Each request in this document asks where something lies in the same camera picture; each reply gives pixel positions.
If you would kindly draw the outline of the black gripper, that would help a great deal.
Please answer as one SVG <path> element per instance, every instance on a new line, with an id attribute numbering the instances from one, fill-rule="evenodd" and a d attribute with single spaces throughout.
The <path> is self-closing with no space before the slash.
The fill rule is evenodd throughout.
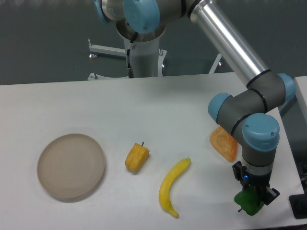
<path id="1" fill-rule="evenodd" d="M 272 163 L 265 166 L 255 166 L 247 161 L 237 161 L 232 169 L 235 179 L 242 185 L 242 190 L 253 186 L 257 192 L 260 192 L 261 203 L 268 206 L 280 195 L 278 190 L 270 188 Z"/>

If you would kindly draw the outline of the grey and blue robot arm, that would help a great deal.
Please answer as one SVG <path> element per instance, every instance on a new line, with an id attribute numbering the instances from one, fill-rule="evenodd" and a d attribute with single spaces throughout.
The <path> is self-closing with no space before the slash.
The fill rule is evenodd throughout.
<path id="1" fill-rule="evenodd" d="M 152 42 L 168 23 L 188 17 L 200 26 L 246 86 L 237 96 L 216 95 L 208 106 L 222 131 L 242 146 L 242 161 L 233 165 L 242 185 L 235 201 L 241 207 L 270 204 L 279 195 L 269 180 L 280 127 L 268 112 L 294 96 L 292 78 L 273 73 L 212 0 L 96 0 L 94 7 L 100 21 L 114 21 L 125 39 L 129 78 L 156 77 L 161 72 L 158 46 Z"/>

